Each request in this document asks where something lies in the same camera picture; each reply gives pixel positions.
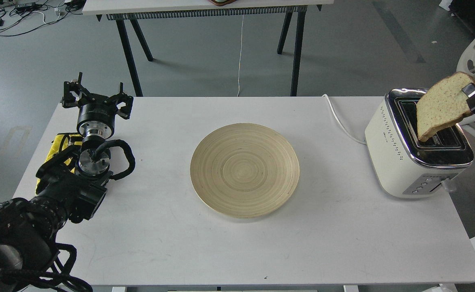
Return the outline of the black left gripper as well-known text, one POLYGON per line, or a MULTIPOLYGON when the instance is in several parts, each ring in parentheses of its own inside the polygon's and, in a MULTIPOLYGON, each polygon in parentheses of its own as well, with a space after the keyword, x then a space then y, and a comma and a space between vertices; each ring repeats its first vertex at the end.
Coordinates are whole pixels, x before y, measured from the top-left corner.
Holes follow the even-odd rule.
POLYGON ((126 94, 123 83, 119 84, 119 93, 110 97, 91 94, 81 84, 83 72, 78 77, 63 84, 61 105, 63 108, 79 108, 77 131, 82 137, 98 135, 112 137, 115 133, 115 117, 130 119, 133 96, 126 94))

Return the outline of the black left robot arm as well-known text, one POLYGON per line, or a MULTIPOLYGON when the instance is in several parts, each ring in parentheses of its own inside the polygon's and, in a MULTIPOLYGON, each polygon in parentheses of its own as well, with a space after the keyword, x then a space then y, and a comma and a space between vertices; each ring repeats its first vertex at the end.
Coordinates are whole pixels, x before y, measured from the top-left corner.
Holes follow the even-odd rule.
POLYGON ((0 203, 0 292, 28 286, 58 292, 91 292, 73 277, 77 259, 73 245, 58 243, 67 222, 91 219, 106 196, 110 180, 127 177, 136 161, 130 146, 113 140, 115 117, 128 120, 133 98, 119 92, 104 96, 76 81, 65 82, 62 107, 79 109, 76 133, 65 133, 57 152, 36 172, 38 184, 30 200, 0 203))

